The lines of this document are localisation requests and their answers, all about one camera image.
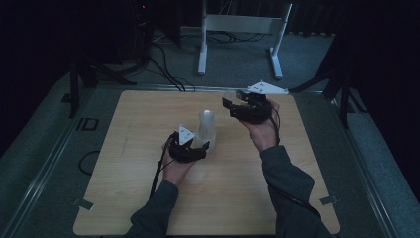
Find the wooden table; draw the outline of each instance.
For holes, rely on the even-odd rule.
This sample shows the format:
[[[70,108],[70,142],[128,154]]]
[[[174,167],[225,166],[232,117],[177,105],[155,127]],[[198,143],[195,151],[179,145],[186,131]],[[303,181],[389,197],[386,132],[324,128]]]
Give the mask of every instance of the wooden table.
[[[161,145],[179,124],[195,131],[198,113],[216,113],[215,151],[197,162],[180,187],[168,235],[275,233],[258,152],[249,133],[222,106],[223,93],[125,91],[122,93],[74,223],[78,235],[124,234],[131,215],[148,200]],[[340,230],[309,139],[291,95],[270,95],[280,104],[280,137],[292,162],[315,179],[310,202],[332,234]]]

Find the white stand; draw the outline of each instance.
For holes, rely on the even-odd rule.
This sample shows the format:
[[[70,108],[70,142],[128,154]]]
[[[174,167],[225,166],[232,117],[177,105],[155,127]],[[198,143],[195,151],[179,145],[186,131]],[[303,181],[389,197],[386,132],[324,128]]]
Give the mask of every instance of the white stand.
[[[266,17],[248,17],[233,15],[214,15],[207,14],[207,0],[203,1],[202,21],[201,21],[201,50],[198,62],[198,74],[206,73],[207,43],[206,32],[208,31],[227,31],[227,32],[248,32],[262,34],[277,34],[274,48],[270,48],[272,67],[275,78],[283,79],[280,60],[278,59],[278,50],[283,39],[284,31],[287,26],[287,20],[290,15],[292,4],[285,4],[285,10],[282,18]]]

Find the person's right hand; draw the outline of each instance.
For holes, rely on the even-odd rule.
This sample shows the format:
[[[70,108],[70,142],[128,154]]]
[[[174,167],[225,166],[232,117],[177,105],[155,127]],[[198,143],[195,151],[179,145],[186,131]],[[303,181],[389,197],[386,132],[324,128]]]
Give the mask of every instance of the person's right hand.
[[[278,118],[277,112],[280,109],[278,103],[269,99],[272,104],[272,107],[275,110],[272,110],[272,118],[277,124],[277,128],[280,128],[280,118]],[[250,132],[250,137],[253,140],[254,146],[259,152],[266,150],[270,147],[277,145],[277,134],[275,132],[276,128],[272,124],[270,119],[262,122],[258,125],[253,125],[248,122],[240,121]]]

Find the gray carpet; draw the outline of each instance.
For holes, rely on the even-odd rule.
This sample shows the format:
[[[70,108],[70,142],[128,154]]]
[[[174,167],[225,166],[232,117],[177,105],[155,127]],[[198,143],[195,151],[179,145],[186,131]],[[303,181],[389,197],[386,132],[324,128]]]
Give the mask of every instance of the gray carpet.
[[[198,89],[199,86],[241,88],[260,79],[290,88],[314,75],[331,40],[322,36],[286,36],[280,49],[284,72],[282,81],[273,79],[267,58],[266,50],[271,46],[273,37],[265,37],[256,43],[209,44],[205,76],[196,75],[199,39],[184,39],[181,49],[165,41],[159,42],[159,45],[164,47],[172,75],[187,79]],[[152,56],[162,63],[158,48],[153,48]],[[149,84],[169,84],[166,79],[148,70],[158,71],[149,64],[147,70],[130,77],[139,83],[136,86],[122,86],[100,75],[101,84],[97,89],[82,90],[82,99],[86,99],[87,104],[78,116],[99,119],[98,129],[77,131],[72,128],[49,182],[17,237],[76,237],[72,224],[78,208],[71,203],[83,196],[89,182],[89,176],[78,169],[78,161],[85,153],[100,150],[121,91],[144,89]],[[325,82],[319,83],[311,90],[322,90],[324,85]],[[0,197],[2,230],[61,131],[68,124],[78,123],[78,119],[67,118],[69,105],[60,103],[66,92],[68,77],[58,82],[0,160],[0,191],[7,194]],[[340,237],[384,237],[358,176],[354,153],[346,138],[349,131],[337,122],[335,107],[321,96],[312,94],[299,93],[296,100],[329,192],[340,199],[334,205],[341,224]],[[415,226],[420,221],[418,202],[412,200],[401,173],[392,163],[392,156],[383,146],[374,123],[369,120],[368,114],[349,115],[350,132],[367,161],[399,237],[420,237]],[[89,158],[92,166],[96,158]]]

